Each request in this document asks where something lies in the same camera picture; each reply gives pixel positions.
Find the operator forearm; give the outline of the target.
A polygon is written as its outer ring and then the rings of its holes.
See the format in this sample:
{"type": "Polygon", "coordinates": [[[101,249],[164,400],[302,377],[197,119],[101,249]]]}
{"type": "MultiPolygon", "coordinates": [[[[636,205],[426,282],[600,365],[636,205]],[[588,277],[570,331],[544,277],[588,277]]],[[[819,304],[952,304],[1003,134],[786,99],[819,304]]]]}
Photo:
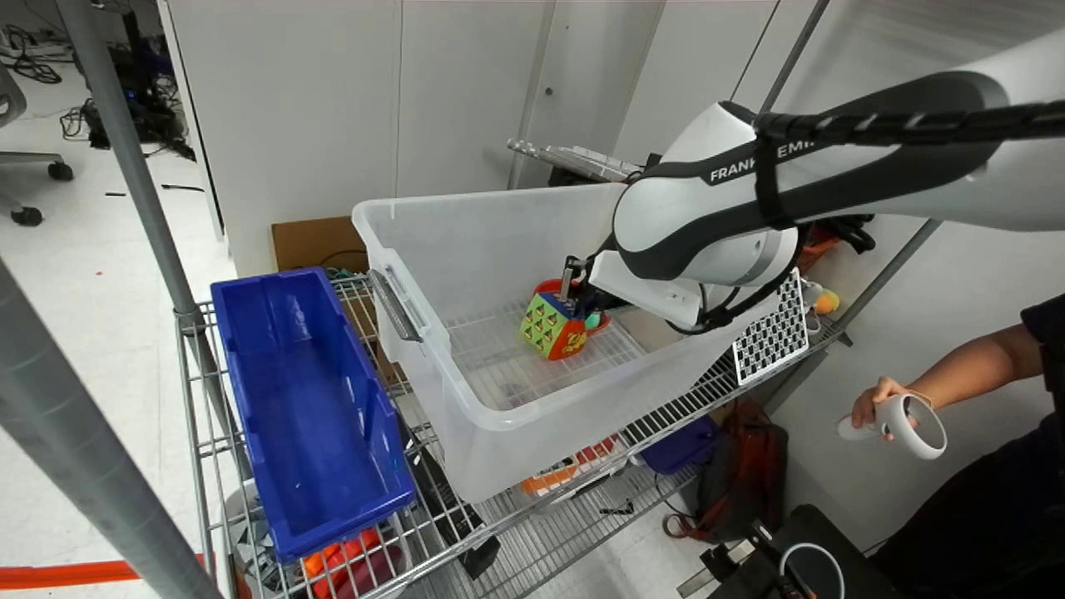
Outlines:
{"type": "Polygon", "coordinates": [[[935,411],[950,411],[1037,373],[1037,340],[1024,328],[1005,328],[950,350],[910,384],[910,394],[935,411]]]}

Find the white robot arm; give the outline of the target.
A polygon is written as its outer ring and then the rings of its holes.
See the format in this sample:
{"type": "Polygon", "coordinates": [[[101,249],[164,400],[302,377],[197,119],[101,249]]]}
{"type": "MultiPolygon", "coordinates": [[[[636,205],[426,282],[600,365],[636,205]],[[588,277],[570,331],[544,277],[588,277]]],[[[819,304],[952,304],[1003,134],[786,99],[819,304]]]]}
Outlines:
{"type": "Polygon", "coordinates": [[[809,222],[1062,231],[1062,161],[1062,32],[830,110],[721,99],[620,184],[608,235],[563,268],[563,298],[579,312],[636,308],[698,336],[783,286],[809,222]]]}

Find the operator hand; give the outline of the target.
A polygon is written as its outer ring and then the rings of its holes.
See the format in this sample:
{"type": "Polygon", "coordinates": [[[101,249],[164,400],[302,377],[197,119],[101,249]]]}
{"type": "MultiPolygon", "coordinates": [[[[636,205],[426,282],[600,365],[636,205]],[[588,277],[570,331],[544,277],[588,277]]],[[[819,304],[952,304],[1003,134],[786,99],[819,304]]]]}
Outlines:
{"type": "Polygon", "coordinates": [[[891,377],[878,377],[878,384],[868,385],[868,389],[851,402],[848,423],[851,423],[857,429],[868,425],[868,423],[874,421],[874,405],[878,405],[878,402],[889,402],[889,400],[895,400],[895,395],[907,395],[907,385],[901,385],[900,381],[891,381],[891,377]]]}

